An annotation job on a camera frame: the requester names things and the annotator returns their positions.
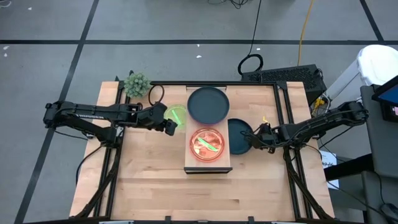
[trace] wooden block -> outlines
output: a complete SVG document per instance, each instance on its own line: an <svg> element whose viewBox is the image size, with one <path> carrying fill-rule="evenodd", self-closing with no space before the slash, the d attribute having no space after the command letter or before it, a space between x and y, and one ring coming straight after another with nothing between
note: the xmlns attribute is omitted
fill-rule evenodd
<svg viewBox="0 0 398 224"><path fill-rule="evenodd" d="M187 101L189 96L198 88L187 87ZM221 91L225 92L226 88L220 88ZM201 124L195 121L189 113L187 114L185 130L185 167L184 171L187 174L226 174L232 170L231 161L229 158L229 138L228 138L228 120L225 118L214 125ZM199 129L212 128L217 130L224 138L224 151L217 158L216 161L203 162L198 160L190 149L190 140L192 135Z"/></svg>

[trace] orange bowl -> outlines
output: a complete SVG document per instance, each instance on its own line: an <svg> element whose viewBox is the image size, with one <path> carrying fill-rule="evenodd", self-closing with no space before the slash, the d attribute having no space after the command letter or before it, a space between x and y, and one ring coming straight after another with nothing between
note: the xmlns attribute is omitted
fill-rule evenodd
<svg viewBox="0 0 398 224"><path fill-rule="evenodd" d="M199 161L213 162L224 151L224 138L215 129L202 128L193 133L190 140L190 149Z"/></svg>

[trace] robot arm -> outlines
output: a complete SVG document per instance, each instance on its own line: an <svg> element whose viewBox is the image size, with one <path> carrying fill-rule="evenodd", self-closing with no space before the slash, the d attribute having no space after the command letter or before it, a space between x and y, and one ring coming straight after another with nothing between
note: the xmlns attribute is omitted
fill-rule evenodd
<svg viewBox="0 0 398 224"><path fill-rule="evenodd" d="M276 128L271 128L269 123L264 123L260 125L257 133L243 131L242 134L245 140L250 142L254 148L268 149L268 152L271 154L275 152L277 147L283 147L283 157L286 161L289 177L297 184L318 217L332 220L333 218L322 209L301 181L290 159L289 150L299 150L314 135L319 134L322 137L327 130L343 124L347 126L361 125L365 123L367 118L368 111L363 108L362 104L351 101L343 103L338 108L332 109L322 116L308 119L298 124L283 124Z"/></svg>
<svg viewBox="0 0 398 224"><path fill-rule="evenodd" d="M256 149L268 149L274 153L277 147L303 147L314 135L325 135L327 130L340 125L357 126L364 124L368 112L361 103L350 101L324 115L298 124L283 124L271 128L269 123L261 124L257 133L242 133Z"/></svg>
<svg viewBox="0 0 398 224"><path fill-rule="evenodd" d="M139 104L114 104L95 106L74 104L68 101L57 101L46 104L43 122L46 128L68 126L92 134L100 142L112 144L116 138L116 126L128 128L146 128L165 131L173 136L177 124L171 119L164 119L167 107L158 102L154 106L142 109ZM104 119L111 122L111 127L102 128L82 118Z"/></svg>

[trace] green lid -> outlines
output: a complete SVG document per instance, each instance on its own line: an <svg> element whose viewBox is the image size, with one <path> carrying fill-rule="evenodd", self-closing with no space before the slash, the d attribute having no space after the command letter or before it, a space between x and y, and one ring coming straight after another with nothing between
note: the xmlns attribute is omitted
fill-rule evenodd
<svg viewBox="0 0 398 224"><path fill-rule="evenodd" d="M185 128L187 109L182 105L172 105L165 112L165 119L172 119L178 124L178 129Z"/></svg>

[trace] black cable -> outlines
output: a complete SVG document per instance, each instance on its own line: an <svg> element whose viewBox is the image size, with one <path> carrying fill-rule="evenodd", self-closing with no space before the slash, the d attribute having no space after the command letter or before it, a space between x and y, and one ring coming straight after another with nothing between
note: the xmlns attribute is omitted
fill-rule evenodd
<svg viewBox="0 0 398 224"><path fill-rule="evenodd" d="M227 0L221 0L220 2L214 3L214 2L210 2L210 0L207 0L207 3L208 3L208 4L219 5L219 4L223 4L223 3L226 2L226 1L227 1Z"/></svg>
<svg viewBox="0 0 398 224"><path fill-rule="evenodd" d="M319 141L321 142L322 146L323 146L328 152L330 152L332 156L334 156L334 157L336 158L337 161L345 162L345 161L343 161L343 160L337 158L337 156L336 156L334 153L332 153L332 152L325 146L325 144L322 142L322 138L319 138Z"/></svg>
<svg viewBox="0 0 398 224"><path fill-rule="evenodd" d="M153 104L153 103L150 101L150 93L152 93L152 90L153 90L155 87L157 87L157 86L160 86L160 87L162 88L162 96L160 97L159 101L156 101L156 102ZM155 105L159 104L159 103L163 100L163 97L164 97L164 87L163 87L162 85L154 85L154 86L152 86L152 88L149 90L149 93L148 93L148 101L149 101L149 104L150 104L151 106L155 106Z"/></svg>
<svg viewBox="0 0 398 224"><path fill-rule="evenodd" d="M349 127L347 128L345 131L343 131L342 133L336 135L335 137L331 138L329 141L327 141L326 143L322 144L321 147L319 147L319 149L321 149L322 147L324 147L326 144L328 144L329 142L333 141L335 138L337 138L338 136L341 136L342 134L346 133L347 131L349 131L351 128L353 127Z"/></svg>
<svg viewBox="0 0 398 224"><path fill-rule="evenodd" d="M86 140L86 141L88 140L87 138L83 138L83 137L79 137L79 136L73 136L73 135L70 135L70 134L61 133L61 132L59 132L59 131L57 131L57 130L54 130L54 132L57 133L57 134L61 134L61 135L63 135L63 136L71 137L71 138L77 138L77 139L82 139L82 140Z"/></svg>
<svg viewBox="0 0 398 224"><path fill-rule="evenodd" d="M320 68L317 68L315 71L314 71L314 73L313 73L315 76L321 76L321 79L323 80L323 71L322 71L322 69L320 69Z"/></svg>
<svg viewBox="0 0 398 224"><path fill-rule="evenodd" d="M334 157L336 158L336 160L338 160L338 161L340 161L340 162L345 162L344 160L337 158L337 156L335 156L335 154L334 154L333 152L331 152L331 151L322 143L322 138L320 138L319 141L321 142L322 146L323 146L328 152L330 152L332 156L334 156Z"/></svg>
<svg viewBox="0 0 398 224"><path fill-rule="evenodd" d="M253 48L253 43L254 43L254 37L256 36L256 29L257 29L257 22L258 22L258 20L259 20L261 1L262 1L262 0L260 0L260 2L259 2L259 7L258 7L258 9L257 9L256 25L254 25L254 32L253 32L253 37L252 37L252 39L251 39L250 51L249 51L249 53L248 53L248 56L246 56L246 57L239 63L239 65L238 65L238 73L239 73L240 75L243 75L243 73L242 73L242 64L243 64L247 59L249 59L249 58L251 58L251 57L256 57L256 58L258 58L258 59L260 60L260 65L255 69L255 72L261 71L262 66L264 65L264 61L263 61L261 55L259 55L259 54L251 54L251 50L252 50L252 48Z"/></svg>
<svg viewBox="0 0 398 224"><path fill-rule="evenodd" d="M98 148L96 148L94 151L92 151L86 157L84 157L84 159L80 162L80 164L78 165L77 170L76 170L76 185L77 185L77 181L79 179L79 171L80 171L81 165L83 165L83 163L86 161L86 159L88 159L94 153L98 152L102 147L103 147L103 145L100 145Z"/></svg>
<svg viewBox="0 0 398 224"><path fill-rule="evenodd" d="M251 49L253 48L254 37L256 36L256 30L257 30L257 22L259 21L260 7L261 7L261 0L259 2L259 7L257 8L256 24L254 25L253 37L251 39L251 46L250 46L250 51L249 51L248 55L250 55Z"/></svg>
<svg viewBox="0 0 398 224"><path fill-rule="evenodd" d="M388 215L386 215L386 214L384 214L384 213L382 213L382 212L379 212L377 209L375 209L375 208L373 208L372 206L370 206L370 205L364 203L364 202L361 201L359 198L357 198L357 197L355 197L354 195L348 193L347 191L345 191L345 190L343 190L343 189L340 189L339 187L337 187L336 185L330 183L329 181L328 181L328 183L329 183L330 185L334 186L336 189L342 191L342 192L345 193L346 195L348 195L348 196L354 198L354 199L357 200L359 203L361 203L362 205L364 205L366 208L369 208L369 209L371 209L371 210L377 212L378 214L382 215L382 216L383 216L384 218L386 218L386 219L390 219L390 220L393 220L393 221L395 221L395 222L398 222L398 219L396 219L396 218L394 218L394 217L390 217L390 216L388 216Z"/></svg>
<svg viewBox="0 0 398 224"><path fill-rule="evenodd" d="M296 155L294 155L293 158L290 161L293 162L293 160L295 160L295 159L296 159Z"/></svg>
<svg viewBox="0 0 398 224"><path fill-rule="evenodd" d="M212 5L219 5L223 4L226 1L229 1L235 7L235 9L240 9L244 4L248 3L249 0L238 0L237 2L234 0L221 0L220 2L210 2L210 0L207 0L207 3Z"/></svg>
<svg viewBox="0 0 398 224"><path fill-rule="evenodd" d="M229 1L232 3L235 9L240 9L244 4L248 3L249 0L238 0L238 2L235 2L234 0Z"/></svg>
<svg viewBox="0 0 398 224"><path fill-rule="evenodd" d="M384 197L383 197L383 187L382 187L382 184L381 184L381 177L380 177L380 175L377 173L377 172L374 172L376 175L377 175L377 177L379 178L379 183L380 183L380 198L381 198L381 201L383 202L383 204L386 204L386 201L384 201Z"/></svg>
<svg viewBox="0 0 398 224"><path fill-rule="evenodd" d="M317 152L319 153L319 156L321 157L321 160L322 160L322 153L319 151L319 149L317 149L317 148L315 148L315 147L313 147L313 146L310 146L310 145L308 145L308 144L306 144L305 146L308 146L308 147L310 147L311 149L314 149L315 151L317 151Z"/></svg>

